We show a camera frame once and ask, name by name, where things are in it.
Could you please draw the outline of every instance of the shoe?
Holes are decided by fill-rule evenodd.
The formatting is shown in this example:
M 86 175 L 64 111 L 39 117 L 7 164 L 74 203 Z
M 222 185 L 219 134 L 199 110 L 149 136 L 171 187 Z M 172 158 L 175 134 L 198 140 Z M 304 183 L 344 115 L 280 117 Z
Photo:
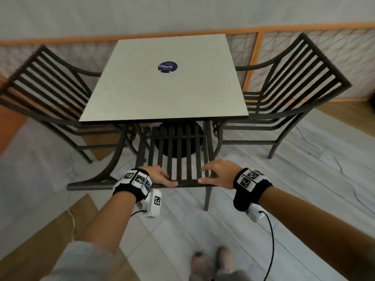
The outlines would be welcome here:
M 216 254 L 216 265 L 219 269 L 224 269 L 233 272 L 234 262 L 231 251 L 226 247 L 219 247 L 218 253 Z
M 199 275 L 203 281 L 211 281 L 212 270 L 210 262 L 203 253 L 197 252 L 191 259 L 190 274 Z

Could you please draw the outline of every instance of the finger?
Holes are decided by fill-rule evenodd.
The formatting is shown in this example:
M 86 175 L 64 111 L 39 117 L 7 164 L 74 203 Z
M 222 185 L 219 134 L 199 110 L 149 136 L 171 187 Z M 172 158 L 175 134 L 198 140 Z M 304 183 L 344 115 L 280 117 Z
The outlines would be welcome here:
M 165 178 L 169 178 L 169 174 L 167 174 L 162 168 L 160 168 L 160 174 L 162 174 Z
M 217 178 L 200 178 L 198 179 L 198 183 L 200 184 L 212 184 L 212 185 L 219 185 L 219 180 Z
M 170 181 L 166 178 L 161 178 L 160 183 L 166 187 L 176 187 L 179 184 L 177 181 Z
M 201 169 L 201 172 L 205 171 L 205 170 L 213 170 L 213 168 L 215 167 L 215 164 L 217 163 L 218 161 L 215 160 L 215 161 L 211 161 L 211 162 L 208 162 L 207 164 L 205 164 L 202 169 Z

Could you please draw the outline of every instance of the person's right arm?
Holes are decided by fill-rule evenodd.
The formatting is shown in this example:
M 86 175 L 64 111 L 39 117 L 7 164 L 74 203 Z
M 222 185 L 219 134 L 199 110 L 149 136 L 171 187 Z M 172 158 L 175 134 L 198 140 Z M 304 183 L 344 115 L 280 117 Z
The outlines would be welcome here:
M 204 165 L 217 178 L 199 183 L 233 189 L 242 168 L 230 161 L 217 160 Z M 375 278 L 375 239 L 322 209 L 275 187 L 268 187 L 259 205 L 277 218 L 306 246 L 348 280 Z

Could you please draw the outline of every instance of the person's left arm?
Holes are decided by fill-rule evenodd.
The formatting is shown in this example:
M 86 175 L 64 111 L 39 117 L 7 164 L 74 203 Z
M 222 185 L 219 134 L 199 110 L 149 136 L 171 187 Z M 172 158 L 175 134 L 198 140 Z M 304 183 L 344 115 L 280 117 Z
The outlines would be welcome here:
M 177 182 L 168 180 L 168 175 L 159 166 L 140 168 L 145 170 L 153 183 L 167 187 L 177 186 Z M 136 197 L 140 199 L 139 192 L 116 192 L 87 226 L 78 241 L 67 246 L 51 274 L 42 281 L 105 280 L 137 201 Z

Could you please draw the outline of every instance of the black wristband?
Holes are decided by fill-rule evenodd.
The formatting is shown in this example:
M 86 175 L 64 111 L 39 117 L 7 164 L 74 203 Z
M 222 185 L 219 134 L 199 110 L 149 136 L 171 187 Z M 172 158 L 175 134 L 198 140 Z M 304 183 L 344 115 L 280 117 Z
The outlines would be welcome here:
M 260 171 L 244 168 L 236 175 L 233 186 L 236 189 L 233 205 L 243 212 L 248 210 L 251 203 L 258 204 L 259 198 L 272 183 Z
M 134 194 L 136 202 L 147 197 L 152 185 L 148 172 L 144 169 L 132 169 L 127 171 L 113 187 L 112 196 L 120 191 Z

